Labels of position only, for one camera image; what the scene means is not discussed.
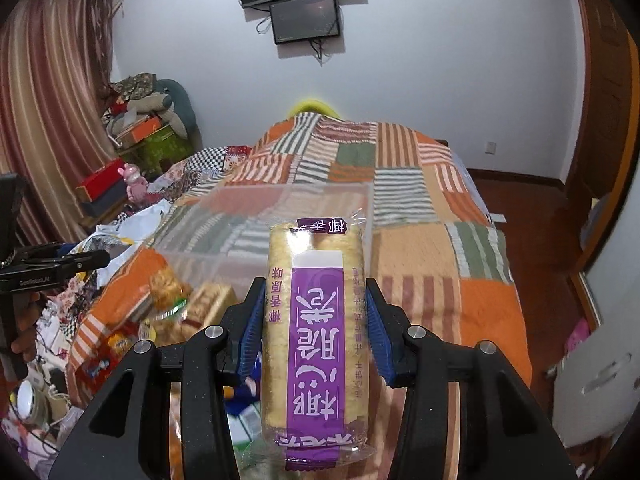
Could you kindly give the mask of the person's left hand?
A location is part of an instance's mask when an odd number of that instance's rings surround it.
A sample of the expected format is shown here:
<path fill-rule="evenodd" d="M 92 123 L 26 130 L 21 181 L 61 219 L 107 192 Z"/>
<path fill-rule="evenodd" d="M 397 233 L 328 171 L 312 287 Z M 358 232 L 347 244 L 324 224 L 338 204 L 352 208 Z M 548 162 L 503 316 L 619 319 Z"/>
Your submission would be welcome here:
<path fill-rule="evenodd" d="M 17 315 L 17 337 L 12 341 L 12 351 L 21 356 L 25 362 L 30 362 L 36 356 L 36 324 L 40 318 L 40 307 L 38 301 L 39 292 L 33 292 L 29 297 L 29 303 L 21 313 Z"/>

